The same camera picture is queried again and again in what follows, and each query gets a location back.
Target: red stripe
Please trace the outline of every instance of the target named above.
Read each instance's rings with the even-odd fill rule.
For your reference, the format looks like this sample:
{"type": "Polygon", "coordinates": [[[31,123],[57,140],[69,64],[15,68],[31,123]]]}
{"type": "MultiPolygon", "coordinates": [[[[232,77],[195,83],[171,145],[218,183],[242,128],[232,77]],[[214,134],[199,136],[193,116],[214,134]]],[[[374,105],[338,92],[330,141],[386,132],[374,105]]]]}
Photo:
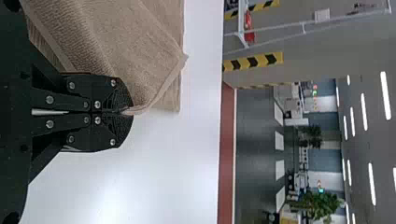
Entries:
{"type": "Polygon", "coordinates": [[[233,122],[234,90],[222,83],[219,147],[218,224],[233,222],[233,122]]]}

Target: potted plant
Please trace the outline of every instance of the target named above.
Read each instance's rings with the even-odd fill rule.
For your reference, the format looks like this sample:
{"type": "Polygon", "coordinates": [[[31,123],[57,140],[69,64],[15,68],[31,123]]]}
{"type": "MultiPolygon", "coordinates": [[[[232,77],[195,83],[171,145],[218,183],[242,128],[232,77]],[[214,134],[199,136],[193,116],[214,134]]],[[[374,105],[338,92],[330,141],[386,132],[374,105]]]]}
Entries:
{"type": "Polygon", "coordinates": [[[308,147],[320,149],[323,139],[321,136],[321,128],[317,124],[299,129],[299,147],[308,147]]]}
{"type": "Polygon", "coordinates": [[[323,218],[323,223],[332,223],[332,214],[342,204],[337,195],[330,193],[313,193],[308,191],[300,201],[289,202],[292,210],[306,211],[314,220],[323,218]]]}

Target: yellow and black striped barrier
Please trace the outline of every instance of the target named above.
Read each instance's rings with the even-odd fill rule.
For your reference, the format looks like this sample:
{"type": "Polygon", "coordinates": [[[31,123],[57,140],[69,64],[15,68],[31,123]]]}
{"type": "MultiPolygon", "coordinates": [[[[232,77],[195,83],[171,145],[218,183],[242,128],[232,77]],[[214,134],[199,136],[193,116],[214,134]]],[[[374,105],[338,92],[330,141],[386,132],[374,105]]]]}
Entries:
{"type": "Polygon", "coordinates": [[[293,83],[292,82],[266,83],[266,84],[255,85],[255,86],[237,87],[237,89],[238,90],[260,90],[260,89],[265,89],[267,87],[286,86],[286,85],[290,86],[291,84],[293,84],[293,83]]]}
{"type": "Polygon", "coordinates": [[[247,70],[256,67],[268,67],[271,65],[283,63],[283,52],[257,54],[246,58],[238,58],[235,60],[224,60],[222,72],[232,72],[239,70],[247,70]]]}
{"type": "MultiPolygon", "coordinates": [[[[250,12],[256,12],[256,11],[265,10],[265,9],[267,9],[269,7],[279,7],[279,5],[280,5],[279,1],[280,0],[269,0],[269,1],[266,1],[265,3],[255,4],[255,5],[252,5],[252,6],[248,7],[248,10],[250,12]]],[[[224,13],[224,20],[225,21],[231,20],[231,19],[236,18],[236,17],[238,17],[238,9],[237,10],[226,11],[224,13]]]]}

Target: red fire extinguisher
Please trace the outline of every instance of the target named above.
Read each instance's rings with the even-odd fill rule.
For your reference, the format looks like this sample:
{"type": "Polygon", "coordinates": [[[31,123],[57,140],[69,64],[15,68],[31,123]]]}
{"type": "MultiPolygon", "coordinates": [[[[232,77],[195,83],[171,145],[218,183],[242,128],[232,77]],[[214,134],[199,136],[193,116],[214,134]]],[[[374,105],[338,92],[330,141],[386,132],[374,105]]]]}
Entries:
{"type": "MultiPolygon", "coordinates": [[[[245,13],[245,31],[253,29],[253,24],[251,21],[251,14],[250,11],[247,10],[245,13]]],[[[254,33],[248,33],[245,34],[245,41],[248,42],[249,44],[254,43],[256,35],[254,33]]]]}

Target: fabric texture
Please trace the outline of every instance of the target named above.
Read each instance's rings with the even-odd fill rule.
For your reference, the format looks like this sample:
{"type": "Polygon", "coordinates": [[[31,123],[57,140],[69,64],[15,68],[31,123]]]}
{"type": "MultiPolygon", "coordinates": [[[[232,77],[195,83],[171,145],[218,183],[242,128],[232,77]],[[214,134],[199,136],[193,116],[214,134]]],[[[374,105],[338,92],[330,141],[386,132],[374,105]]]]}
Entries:
{"type": "MultiPolygon", "coordinates": [[[[177,77],[187,60],[181,48],[182,22],[172,22],[180,21],[182,12],[175,13],[171,8],[175,3],[167,1],[171,2],[22,0],[21,4],[28,26],[36,28],[29,34],[44,39],[35,45],[56,55],[55,67],[122,78],[134,100],[125,114],[134,115],[151,108],[171,85],[179,85],[177,77]]],[[[181,0],[176,4],[182,7],[181,0]]]]}

